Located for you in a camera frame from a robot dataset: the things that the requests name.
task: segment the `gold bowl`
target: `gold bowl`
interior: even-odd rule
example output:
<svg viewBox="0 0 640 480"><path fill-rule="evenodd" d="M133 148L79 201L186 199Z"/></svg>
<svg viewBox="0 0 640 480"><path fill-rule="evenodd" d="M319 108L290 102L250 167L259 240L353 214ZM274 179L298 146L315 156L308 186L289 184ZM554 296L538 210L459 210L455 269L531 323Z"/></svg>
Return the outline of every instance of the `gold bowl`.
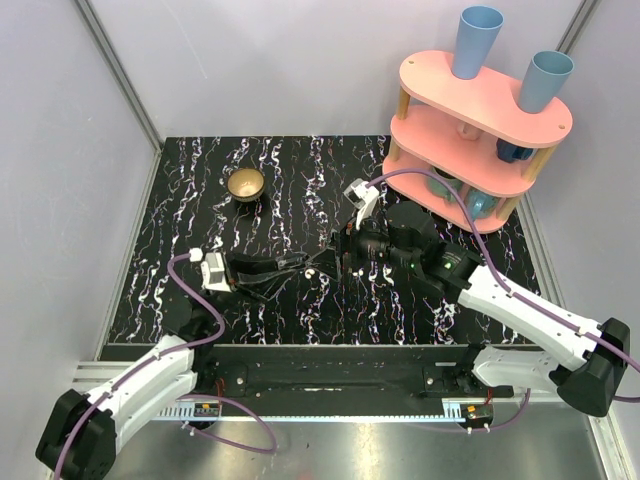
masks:
<svg viewBox="0 0 640 480"><path fill-rule="evenodd" d="M264 175L255 168L241 168L227 180L227 189L239 202L253 202L264 192Z"/></svg>

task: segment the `metal floor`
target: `metal floor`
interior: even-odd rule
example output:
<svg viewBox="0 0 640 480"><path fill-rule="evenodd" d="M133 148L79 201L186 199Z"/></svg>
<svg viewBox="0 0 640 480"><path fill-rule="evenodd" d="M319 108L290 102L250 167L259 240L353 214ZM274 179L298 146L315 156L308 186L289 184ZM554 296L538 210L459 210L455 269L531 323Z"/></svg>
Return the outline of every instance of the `metal floor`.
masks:
<svg viewBox="0 0 640 480"><path fill-rule="evenodd" d="M496 423L516 411L496 406ZM403 424L272 425L275 456L190 437L152 422L124 448L108 480L595 480L605 479L587 417L562 404L532 404L521 420L491 434L426 432ZM220 423L216 433L266 446L252 423Z"/></svg>

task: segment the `shelf shelf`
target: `shelf shelf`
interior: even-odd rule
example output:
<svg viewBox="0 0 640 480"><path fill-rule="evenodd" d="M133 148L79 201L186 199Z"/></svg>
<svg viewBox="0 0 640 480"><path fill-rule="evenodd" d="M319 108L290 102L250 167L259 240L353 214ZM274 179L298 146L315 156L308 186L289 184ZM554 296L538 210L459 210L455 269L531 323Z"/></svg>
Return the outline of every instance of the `shelf shelf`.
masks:
<svg viewBox="0 0 640 480"><path fill-rule="evenodd" d="M438 50L415 53L400 66L404 90L438 110L522 147L560 143L573 126L567 106L557 97L540 113L520 110L521 81L482 67L472 80L451 73L453 54Z"/></svg>
<svg viewBox="0 0 640 480"><path fill-rule="evenodd" d="M496 137L483 133L476 141L460 138L460 120L433 107L413 105L407 118L393 117L391 135L402 150L441 168L472 187L496 197L516 197L533 180L522 178L531 162L506 163L496 156Z"/></svg>
<svg viewBox="0 0 640 480"><path fill-rule="evenodd" d="M386 158L382 164L382 172L389 173L401 168L428 168L423 160L401 151L398 160L393 161ZM470 230L469 223L464 218L462 210L456 203L448 203L444 199L435 196L427 188L427 177L418 173L407 173L391 177L387 180L394 190L400 192L407 198L428 208L432 212L440 215L445 220L455 225ZM480 233L491 233L499 230L506 223L505 220L497 218L495 212L488 218L479 218L475 224Z"/></svg>

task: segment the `marble tabletop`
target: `marble tabletop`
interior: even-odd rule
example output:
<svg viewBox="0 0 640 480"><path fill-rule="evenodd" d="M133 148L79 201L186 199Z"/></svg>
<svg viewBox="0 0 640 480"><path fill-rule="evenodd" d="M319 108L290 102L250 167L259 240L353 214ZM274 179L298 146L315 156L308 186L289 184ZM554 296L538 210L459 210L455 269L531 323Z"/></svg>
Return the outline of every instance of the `marble tabletop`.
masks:
<svg viewBox="0 0 640 480"><path fill-rule="evenodd" d="M155 343L182 292L167 261L192 247L247 254L310 254L352 217L342 192L357 178L381 173L388 137L193 137L167 140L128 269L108 343ZM258 202L241 204L225 183L237 168L255 167L267 179ZM382 185L386 206L404 200ZM440 236L477 250L470 234L434 216ZM522 228L514 212L483 236L496 266L538 292ZM197 287L193 265L177 269ZM455 344L524 343L486 315L444 299L424 298L403 272L372 265L353 280L349 301L324 275L293 276L267 303L241 301L226 312L224 343Z"/></svg>

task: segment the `blue cup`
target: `blue cup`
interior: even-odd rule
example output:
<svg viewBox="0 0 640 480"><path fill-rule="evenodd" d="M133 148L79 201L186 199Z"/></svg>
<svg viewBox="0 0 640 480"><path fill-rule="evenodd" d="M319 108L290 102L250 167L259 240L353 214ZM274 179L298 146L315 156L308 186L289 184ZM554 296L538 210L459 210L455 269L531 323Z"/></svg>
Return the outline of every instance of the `blue cup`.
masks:
<svg viewBox="0 0 640 480"><path fill-rule="evenodd" d="M533 148L519 147L501 138L496 142L496 149L498 150L498 158L507 163L526 160L533 153Z"/></svg>
<svg viewBox="0 0 640 480"><path fill-rule="evenodd" d="M470 80L478 75L503 23L495 8L476 5L463 10L451 68L456 77Z"/></svg>
<svg viewBox="0 0 640 480"><path fill-rule="evenodd" d="M558 94L573 67L573 60L564 53L536 53L522 81L518 107L527 113L540 113Z"/></svg>
<svg viewBox="0 0 640 480"><path fill-rule="evenodd" d="M487 218L493 210L498 206L500 199L493 197L488 193L481 192L480 190L472 189L467 194L465 203L471 214L471 218L476 220L477 218Z"/></svg>
<svg viewBox="0 0 640 480"><path fill-rule="evenodd" d="M449 175L447 172L445 172L444 170L440 170L439 168L433 167L433 171L438 176L440 176L442 180L448 183L456 192L459 192L462 188L462 180L457 179L453 175ZM447 190L447 187L443 186L436 179L427 177L427 186L429 187L429 190L431 190L431 192L437 197L444 198L447 202L450 203L455 201L455 198L453 198L451 192Z"/></svg>

